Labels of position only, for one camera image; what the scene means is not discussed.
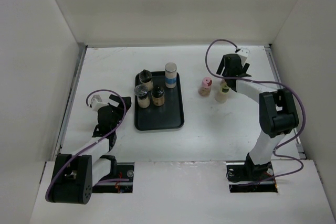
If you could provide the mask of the tall blue-band spice jar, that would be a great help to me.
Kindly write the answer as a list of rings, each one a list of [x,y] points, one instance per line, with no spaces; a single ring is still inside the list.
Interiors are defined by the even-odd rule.
[[[177,66],[173,62],[165,65],[165,85],[167,88],[173,89],[176,86]]]

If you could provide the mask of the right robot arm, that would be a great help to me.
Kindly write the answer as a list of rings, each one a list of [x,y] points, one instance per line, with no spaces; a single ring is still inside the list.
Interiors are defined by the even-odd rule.
[[[249,64],[243,63],[238,54],[222,57],[216,73],[222,76],[233,91],[243,94],[259,105],[260,135],[254,148],[242,165],[227,166],[230,182],[254,182],[265,178],[271,169],[271,157],[276,146],[299,124],[293,95],[287,88],[275,89],[244,80],[248,77]]]

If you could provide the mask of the pink-cap spice bottle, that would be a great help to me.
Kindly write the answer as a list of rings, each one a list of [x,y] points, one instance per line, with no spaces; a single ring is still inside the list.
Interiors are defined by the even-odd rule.
[[[202,97],[208,97],[212,89],[212,79],[210,77],[205,77],[202,80],[201,86],[198,90],[198,93]]]

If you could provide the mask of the black grinder-cap spice bottle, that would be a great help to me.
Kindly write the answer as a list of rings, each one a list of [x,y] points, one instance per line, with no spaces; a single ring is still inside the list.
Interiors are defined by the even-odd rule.
[[[140,82],[147,87],[149,91],[153,89],[152,73],[148,70],[142,70],[139,73]]]

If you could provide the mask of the black knob-cap spice bottle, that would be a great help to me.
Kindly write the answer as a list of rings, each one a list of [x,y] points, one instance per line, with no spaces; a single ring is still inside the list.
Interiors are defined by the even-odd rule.
[[[165,102],[165,91],[160,85],[155,85],[151,91],[152,101],[155,106],[162,106]]]

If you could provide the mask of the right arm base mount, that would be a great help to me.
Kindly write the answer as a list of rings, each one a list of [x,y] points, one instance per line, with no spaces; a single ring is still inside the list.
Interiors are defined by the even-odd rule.
[[[227,163],[226,177],[231,193],[277,193],[276,180],[269,177],[274,175],[271,162],[253,170],[244,162]]]

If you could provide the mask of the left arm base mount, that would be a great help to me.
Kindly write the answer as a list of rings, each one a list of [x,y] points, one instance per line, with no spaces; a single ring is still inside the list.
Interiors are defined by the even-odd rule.
[[[120,163],[112,155],[103,155],[100,159],[111,163],[110,173],[103,176],[97,185],[93,186],[93,193],[123,194],[133,192],[134,163]]]

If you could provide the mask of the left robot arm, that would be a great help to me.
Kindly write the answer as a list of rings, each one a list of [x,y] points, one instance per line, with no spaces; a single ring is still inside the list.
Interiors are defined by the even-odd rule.
[[[70,154],[58,154],[45,194],[52,203],[87,204],[93,193],[130,193],[134,165],[118,163],[110,155],[117,140],[116,130],[131,107],[131,97],[111,92],[105,101],[97,91],[86,98],[86,105],[97,113],[91,140]]]

